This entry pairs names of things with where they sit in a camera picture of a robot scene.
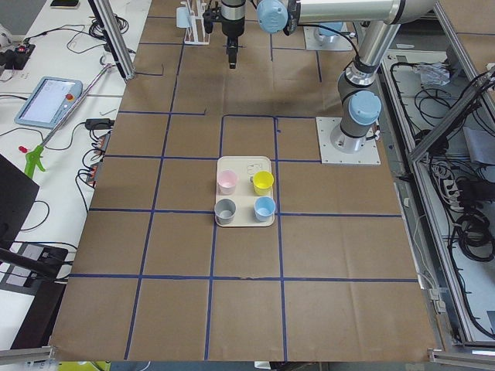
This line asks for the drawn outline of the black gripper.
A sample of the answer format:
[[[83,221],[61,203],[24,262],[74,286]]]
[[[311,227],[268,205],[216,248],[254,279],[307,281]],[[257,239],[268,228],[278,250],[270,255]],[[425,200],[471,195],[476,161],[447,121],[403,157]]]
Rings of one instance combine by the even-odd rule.
[[[222,32],[227,37],[227,57],[230,69],[237,66],[238,39],[244,33],[245,0],[222,0],[220,15]]]

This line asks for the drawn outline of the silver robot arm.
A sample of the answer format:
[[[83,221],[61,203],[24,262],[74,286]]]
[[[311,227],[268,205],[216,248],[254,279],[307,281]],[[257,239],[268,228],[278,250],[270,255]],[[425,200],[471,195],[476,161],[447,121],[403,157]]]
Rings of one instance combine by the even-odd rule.
[[[293,34],[299,26],[323,27],[328,22],[370,23],[359,41],[355,57],[341,73],[338,91],[343,117],[330,135],[333,147],[343,153],[360,151],[367,132],[381,112],[373,92],[375,75],[402,24],[431,11],[433,1],[256,1],[258,24],[266,33]]]

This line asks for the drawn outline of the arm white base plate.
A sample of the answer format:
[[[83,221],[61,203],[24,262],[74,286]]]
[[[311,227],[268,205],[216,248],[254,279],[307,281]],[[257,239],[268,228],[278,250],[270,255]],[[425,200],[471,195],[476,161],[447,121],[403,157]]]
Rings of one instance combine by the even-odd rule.
[[[326,50],[326,51],[351,51],[352,46],[340,35],[332,31],[321,29],[320,27],[304,28],[304,36],[307,50]]]
[[[340,122],[340,117],[316,117],[321,162],[324,165],[380,165],[372,129],[362,138],[351,138],[341,131]]]

